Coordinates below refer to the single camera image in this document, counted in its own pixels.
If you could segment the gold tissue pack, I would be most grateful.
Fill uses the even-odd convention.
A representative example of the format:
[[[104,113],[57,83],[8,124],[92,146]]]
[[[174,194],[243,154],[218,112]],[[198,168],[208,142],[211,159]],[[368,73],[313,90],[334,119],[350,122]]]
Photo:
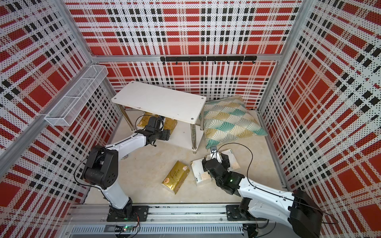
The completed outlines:
[[[137,123],[137,128],[144,128],[145,126],[147,126],[150,118],[151,118],[151,115],[142,115],[139,118],[139,122]]]
[[[190,169],[188,165],[177,161],[162,182],[162,185],[171,193],[176,194],[184,183],[189,172]]]
[[[165,118],[165,120],[164,120],[164,128],[163,129],[164,130],[169,130],[170,134],[172,134],[174,129],[177,126],[177,123],[178,123],[177,120],[174,120],[174,119],[171,119],[171,118]]]

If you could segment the white tissue pack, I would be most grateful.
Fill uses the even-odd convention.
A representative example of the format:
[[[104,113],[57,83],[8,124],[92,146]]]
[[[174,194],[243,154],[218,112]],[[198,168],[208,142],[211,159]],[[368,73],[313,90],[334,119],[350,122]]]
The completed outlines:
[[[231,149],[224,151],[223,154],[227,155],[229,159],[230,166],[228,168],[228,171],[236,171],[240,169],[240,165]]]
[[[213,152],[210,154],[210,160],[215,159],[218,163],[222,163],[220,153],[219,152]]]
[[[196,186],[201,186],[212,182],[212,178],[208,172],[203,170],[203,159],[194,160],[191,162],[191,168],[193,171]]]

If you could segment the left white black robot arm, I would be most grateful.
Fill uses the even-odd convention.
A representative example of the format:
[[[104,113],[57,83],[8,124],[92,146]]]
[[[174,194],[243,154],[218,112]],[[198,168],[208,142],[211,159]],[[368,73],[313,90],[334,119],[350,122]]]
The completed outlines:
[[[131,218],[133,202],[119,185],[119,162],[137,149],[154,145],[156,140],[168,141],[169,138],[170,130],[146,126],[114,144],[95,146],[86,161],[82,178],[102,192],[111,211],[115,212],[118,218]]]

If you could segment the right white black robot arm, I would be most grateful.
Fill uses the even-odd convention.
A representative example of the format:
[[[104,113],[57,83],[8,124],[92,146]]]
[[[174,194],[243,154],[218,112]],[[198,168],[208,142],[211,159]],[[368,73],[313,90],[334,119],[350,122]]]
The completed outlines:
[[[320,236],[323,211],[301,190],[280,191],[257,183],[243,174],[229,171],[229,159],[203,159],[203,170],[216,185],[230,195],[242,198],[239,213],[245,220],[264,218],[290,227],[301,238]]]

